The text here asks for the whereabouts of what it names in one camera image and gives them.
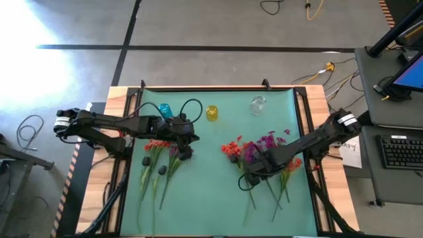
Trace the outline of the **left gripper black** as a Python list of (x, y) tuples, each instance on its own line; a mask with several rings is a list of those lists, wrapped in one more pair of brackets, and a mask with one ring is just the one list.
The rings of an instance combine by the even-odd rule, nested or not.
[[(168, 141), (181, 140), (183, 143), (191, 143), (200, 139), (195, 134), (194, 123), (187, 119), (186, 114), (161, 120), (161, 137)], [(179, 147), (177, 157), (181, 161), (191, 159), (193, 152), (194, 150), (190, 146), (187, 146), (186, 149)]]

